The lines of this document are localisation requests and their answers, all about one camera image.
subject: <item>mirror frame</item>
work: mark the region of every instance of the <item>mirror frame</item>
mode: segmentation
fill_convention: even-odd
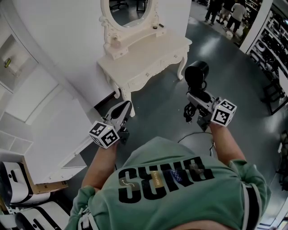
[[[119,39],[124,39],[125,37],[127,37],[127,34],[132,35],[134,33],[147,29],[147,27],[150,27],[152,24],[158,23],[158,0],[149,1],[149,7],[146,9],[142,17],[144,19],[141,23],[131,27],[123,27],[120,26],[113,18],[110,12],[109,0],[101,0],[101,9],[103,16],[101,16],[99,20],[102,22],[102,26],[105,27],[105,42],[110,43],[110,38],[108,36],[112,36],[111,32],[116,34]]]

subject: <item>black pants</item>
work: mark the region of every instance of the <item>black pants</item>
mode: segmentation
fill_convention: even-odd
[[[235,33],[239,29],[241,22],[239,22],[238,20],[236,20],[234,17],[231,16],[226,27],[230,28],[233,25],[233,23],[235,23],[233,29],[233,32]]]
[[[209,20],[211,14],[212,14],[211,23],[214,23],[215,18],[216,18],[216,15],[217,15],[217,11],[215,11],[214,9],[212,9],[212,7],[209,7],[209,8],[208,8],[208,12],[207,12],[207,14],[206,14],[206,16],[205,16],[205,19],[206,19],[206,20]]]

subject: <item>curved table leg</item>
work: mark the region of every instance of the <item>curved table leg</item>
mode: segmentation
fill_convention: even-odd
[[[106,76],[106,80],[108,82],[108,84],[114,89],[115,91],[115,95],[114,97],[117,99],[120,97],[120,91],[118,89],[118,86],[116,85],[116,83],[109,77],[109,75],[104,71],[104,74]]]
[[[181,72],[184,69],[184,66],[186,65],[186,62],[187,62],[187,53],[184,54],[184,56],[182,58],[182,61],[181,61],[180,65],[179,65],[179,68],[178,68],[177,76],[178,76],[179,80],[183,79],[183,75],[181,74]]]
[[[115,83],[114,81],[112,81],[112,80],[111,80],[110,84],[111,84],[112,88],[114,89],[114,91],[115,91],[115,93],[116,93],[116,94],[114,94],[114,97],[115,97],[116,99],[119,98],[119,97],[120,97],[120,91],[119,91],[118,86],[117,86],[116,83]]]
[[[121,88],[121,93],[122,93],[122,97],[123,97],[124,101],[132,102],[131,92],[129,92],[128,90],[126,90],[124,88]],[[135,110],[134,110],[134,106],[133,106],[133,103],[132,103],[132,110],[131,110],[131,113],[130,113],[130,117],[134,117],[134,116],[135,116]]]

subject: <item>person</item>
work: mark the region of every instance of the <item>person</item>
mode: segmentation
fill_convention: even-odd
[[[211,26],[214,25],[216,15],[217,15],[218,11],[221,10],[222,4],[223,4],[223,0],[210,0],[208,11],[207,11],[207,14],[205,16],[205,22],[208,22],[210,15],[212,15],[210,25]]]
[[[235,0],[225,0],[222,10],[219,14],[219,19],[216,22],[224,25],[224,21],[227,20],[229,14],[231,13],[232,6],[234,6]]]
[[[156,137],[114,171],[117,144],[100,147],[66,229],[254,229],[251,223],[257,224],[269,202],[269,187],[226,127],[211,123],[210,129],[218,159]],[[251,212],[248,188],[255,191],[248,200]]]
[[[230,29],[234,23],[235,25],[233,29],[233,35],[235,35],[236,31],[240,27],[243,16],[246,15],[247,13],[245,0],[240,0],[239,3],[235,3],[234,6],[232,7],[232,10],[233,13],[227,23],[227,26],[223,28],[224,30]]]

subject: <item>cable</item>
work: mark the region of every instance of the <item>cable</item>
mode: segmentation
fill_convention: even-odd
[[[192,103],[185,106],[183,116],[186,118],[186,122],[192,121],[192,117],[195,115],[195,112],[196,107]]]
[[[209,149],[211,157],[213,157],[213,151],[212,151],[213,145],[214,145],[214,141],[212,141],[212,145],[211,145],[211,147]]]
[[[193,135],[193,134],[200,134],[200,133],[207,133],[207,134],[211,134],[211,135],[212,135],[212,133],[209,133],[209,132],[194,132],[194,133],[190,133],[190,134],[186,135],[186,136],[183,137],[180,141],[182,141],[184,138],[189,137],[189,136],[191,136],[191,135]]]

